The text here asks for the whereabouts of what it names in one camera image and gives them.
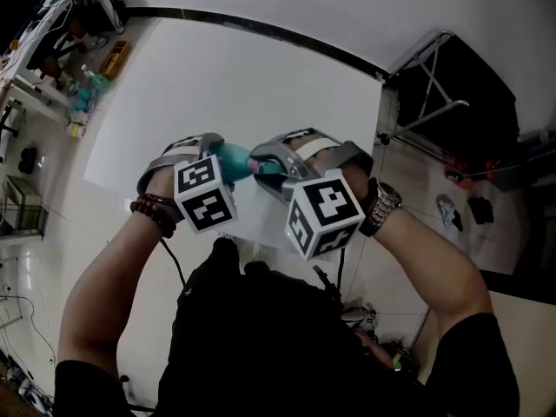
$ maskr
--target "table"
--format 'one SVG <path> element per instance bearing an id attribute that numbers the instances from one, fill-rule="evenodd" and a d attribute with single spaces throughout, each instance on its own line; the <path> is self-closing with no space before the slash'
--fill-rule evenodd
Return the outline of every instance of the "table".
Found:
<path id="1" fill-rule="evenodd" d="M 0 113 L 5 109 L 10 98 L 17 99 L 19 102 L 30 106 L 50 119 L 54 119 L 62 124 L 67 124 L 69 118 L 64 113 L 66 109 L 73 110 L 73 102 L 63 93 L 52 87 L 50 83 L 43 83 L 37 75 L 27 69 L 27 64 L 33 56 L 36 47 L 43 36 L 50 30 L 50 26 L 63 14 L 71 5 L 72 0 L 59 0 L 51 3 L 47 0 L 44 8 L 50 8 L 43 20 L 33 29 L 23 33 L 19 39 L 20 48 L 13 51 L 10 60 L 0 71 L 3 93 L 0 98 Z M 112 7 L 110 0 L 98 0 L 104 8 L 106 15 L 118 33 L 122 33 L 124 28 Z M 34 91 L 30 85 L 42 91 L 42 94 Z M 57 101 L 62 107 L 62 111 L 49 106 L 50 99 Z"/>
<path id="2" fill-rule="evenodd" d="M 315 127 L 371 154 L 381 84 L 289 43 L 162 19 L 132 53 L 115 91 L 84 177 L 135 199 L 149 161 L 169 143 L 202 132 L 252 149 Z M 287 209 L 253 178 L 236 184 L 234 198 L 239 220 L 221 231 L 293 251 L 284 234 Z"/>

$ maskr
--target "white floor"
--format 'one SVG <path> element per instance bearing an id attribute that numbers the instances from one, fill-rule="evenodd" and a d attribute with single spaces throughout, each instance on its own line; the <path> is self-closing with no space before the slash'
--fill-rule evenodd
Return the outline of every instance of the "white floor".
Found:
<path id="1" fill-rule="evenodd" d="M 151 27 L 152 22 L 147 20 L 131 21 L 122 38 L 130 40 L 137 51 L 148 41 Z M 101 50 L 77 58 L 80 63 L 94 64 L 103 53 Z M 126 66 L 133 66 L 133 56 Z M 55 349 L 63 305 L 73 284 L 129 216 L 129 199 L 83 179 L 96 134 L 115 93 L 116 89 L 112 89 L 100 101 L 82 140 L 67 137 L 61 127 L 28 112 L 20 128 L 21 135 L 10 143 L 7 167 L 14 175 L 19 174 L 17 158 L 21 149 L 37 144 L 41 166 L 37 164 L 30 179 L 43 195 L 50 216 L 43 242 L 4 251 L 4 256 L 18 255 L 19 261 L 4 265 L 3 282 L 12 287 L 11 295 L 18 292 L 33 301 L 36 327 Z M 385 92 L 380 129 L 393 127 L 395 107 L 395 94 Z M 456 243 L 480 268 L 512 273 L 525 238 L 522 230 L 526 229 L 519 192 L 502 194 L 489 182 L 481 182 L 473 190 L 459 189 L 444 177 L 439 164 L 397 142 L 387 148 L 376 146 L 374 159 L 374 175 L 397 188 L 414 215 Z M 454 226 L 443 227 L 434 202 L 441 193 L 456 203 L 462 214 L 464 232 L 460 233 Z M 483 195 L 491 201 L 493 224 L 474 223 L 466 205 L 472 194 Z M 209 254 L 214 238 L 215 234 L 210 233 L 195 236 L 185 224 L 178 229 L 169 245 L 186 277 Z M 274 255 L 272 261 L 274 268 L 288 275 L 302 277 L 315 285 L 320 283 L 310 264 L 295 255 Z M 323 265 L 335 281 L 335 264 L 324 262 Z M 121 374 L 131 378 L 135 396 L 145 405 L 156 403 L 180 286 L 174 263 L 159 246 L 145 268 L 118 353 Z M 342 293 L 348 300 L 361 296 L 364 301 L 372 302 L 378 312 L 377 334 L 382 340 L 403 338 L 410 345 L 427 312 L 427 306 L 394 258 L 374 239 L 362 235 L 347 252 Z M 4 305 L 0 308 L 3 321 L 17 314 L 15 300 L 8 299 L 1 304 Z M 16 348 L 16 358 L 23 360 L 40 387 L 53 394 L 54 365 L 50 364 L 50 350 L 32 328 L 30 305 L 22 301 L 21 306 L 24 319 L 8 327 L 6 332 L 0 332 L 0 347 L 10 354 Z"/>

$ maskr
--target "forearm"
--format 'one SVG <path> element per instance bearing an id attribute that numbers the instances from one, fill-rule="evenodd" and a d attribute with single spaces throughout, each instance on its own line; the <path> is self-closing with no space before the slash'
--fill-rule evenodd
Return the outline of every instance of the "forearm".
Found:
<path id="1" fill-rule="evenodd" d="M 63 311 L 60 361 L 75 359 L 75 348 L 116 353 L 142 270 L 161 237 L 155 222 L 135 212 L 89 265 Z"/>
<path id="2" fill-rule="evenodd" d="M 487 287 L 473 262 L 406 210 L 394 210 L 374 237 L 436 313 L 442 334 L 467 316 L 492 312 Z"/>

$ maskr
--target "glove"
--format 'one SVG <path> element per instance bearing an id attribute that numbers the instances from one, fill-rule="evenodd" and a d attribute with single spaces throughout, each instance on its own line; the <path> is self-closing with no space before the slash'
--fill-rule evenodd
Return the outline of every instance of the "glove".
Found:
<path id="1" fill-rule="evenodd" d="M 373 158 L 351 141 L 340 142 L 316 129 L 280 135 L 251 151 L 255 159 L 279 162 L 281 175 L 257 175 L 257 183 L 282 203 L 291 200 L 295 184 L 341 169 L 359 202 L 368 193 Z"/>
<path id="2" fill-rule="evenodd" d="M 171 143 L 162 155 L 152 161 L 137 183 L 137 193 L 143 195 L 153 174 L 165 168 L 174 168 L 177 163 L 195 162 L 208 156 L 209 149 L 224 144 L 224 138 L 216 133 L 204 133 L 199 136 L 189 136 L 181 141 Z"/>

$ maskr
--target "black and white fiducial marker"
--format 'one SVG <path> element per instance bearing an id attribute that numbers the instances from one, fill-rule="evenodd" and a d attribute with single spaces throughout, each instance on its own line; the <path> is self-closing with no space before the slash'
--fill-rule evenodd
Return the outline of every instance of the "black and white fiducial marker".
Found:
<path id="1" fill-rule="evenodd" d="M 286 235 L 308 260 L 346 247 L 364 219 L 341 170 L 331 170 L 326 177 L 295 186 Z"/>
<path id="2" fill-rule="evenodd" d="M 174 166 L 174 199 L 196 234 L 237 219 L 235 203 L 216 156 Z"/>

